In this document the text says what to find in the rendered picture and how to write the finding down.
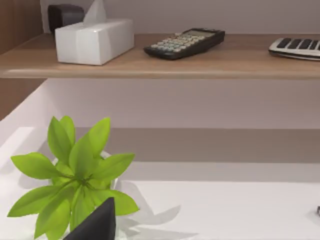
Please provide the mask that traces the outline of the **green plant in white pot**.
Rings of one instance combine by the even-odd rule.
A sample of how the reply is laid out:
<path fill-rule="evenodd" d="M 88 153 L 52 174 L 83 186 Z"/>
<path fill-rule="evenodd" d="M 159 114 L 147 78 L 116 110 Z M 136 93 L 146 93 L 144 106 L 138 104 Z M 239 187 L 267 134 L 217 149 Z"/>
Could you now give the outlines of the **green plant in white pot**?
<path fill-rule="evenodd" d="M 47 143 L 56 159 L 53 163 L 40 152 L 14 155 L 13 165 L 24 175 L 49 180 L 21 196 L 7 213 L 9 218 L 36 215 L 33 237 L 60 240 L 92 216 L 107 200 L 115 203 L 115 215 L 136 213 L 139 207 L 128 194 L 113 188 L 135 158 L 134 153 L 103 156 L 111 130 L 108 117 L 99 120 L 85 135 L 76 137 L 70 116 L 53 117 Z"/>

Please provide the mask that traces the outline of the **dark brown box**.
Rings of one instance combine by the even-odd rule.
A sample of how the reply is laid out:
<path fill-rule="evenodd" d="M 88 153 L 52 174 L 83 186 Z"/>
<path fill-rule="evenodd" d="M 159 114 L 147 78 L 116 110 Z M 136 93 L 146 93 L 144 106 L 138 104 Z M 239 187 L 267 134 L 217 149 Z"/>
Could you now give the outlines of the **dark brown box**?
<path fill-rule="evenodd" d="M 85 11 L 82 7 L 72 4 L 51 4 L 47 8 L 47 16 L 49 30 L 55 34 L 58 28 L 82 22 Z"/>

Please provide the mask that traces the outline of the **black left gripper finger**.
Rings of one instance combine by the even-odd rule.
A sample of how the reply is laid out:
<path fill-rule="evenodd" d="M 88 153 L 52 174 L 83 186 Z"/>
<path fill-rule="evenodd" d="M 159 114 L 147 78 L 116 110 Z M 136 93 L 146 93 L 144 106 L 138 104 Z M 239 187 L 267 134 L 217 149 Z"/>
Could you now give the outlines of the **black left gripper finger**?
<path fill-rule="evenodd" d="M 115 236 L 115 200 L 109 197 L 72 230 L 66 240 L 115 240 Z"/>

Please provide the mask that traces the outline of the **wooden shelf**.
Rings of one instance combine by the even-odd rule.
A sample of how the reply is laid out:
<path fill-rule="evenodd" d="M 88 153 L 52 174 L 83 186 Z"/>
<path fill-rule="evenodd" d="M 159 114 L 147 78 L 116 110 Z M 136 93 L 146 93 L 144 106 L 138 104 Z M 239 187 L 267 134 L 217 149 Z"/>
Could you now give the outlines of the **wooden shelf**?
<path fill-rule="evenodd" d="M 58 63 L 40 35 L 0 55 L 0 77 L 45 82 L 15 111 L 23 121 L 70 115 L 87 126 L 320 129 L 320 62 L 272 57 L 274 34 L 229 34 L 213 50 L 166 61 L 144 54 L 161 34 L 139 34 L 135 48 L 102 66 Z"/>

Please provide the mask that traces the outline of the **white tissue box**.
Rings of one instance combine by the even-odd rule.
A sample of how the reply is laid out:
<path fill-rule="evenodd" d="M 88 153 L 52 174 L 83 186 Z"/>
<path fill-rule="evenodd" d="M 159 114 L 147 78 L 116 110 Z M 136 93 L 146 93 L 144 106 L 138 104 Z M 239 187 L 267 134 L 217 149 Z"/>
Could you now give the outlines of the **white tissue box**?
<path fill-rule="evenodd" d="M 104 0 L 94 0 L 82 22 L 55 30 L 60 63 L 101 66 L 134 47 L 131 19 L 107 18 Z"/>

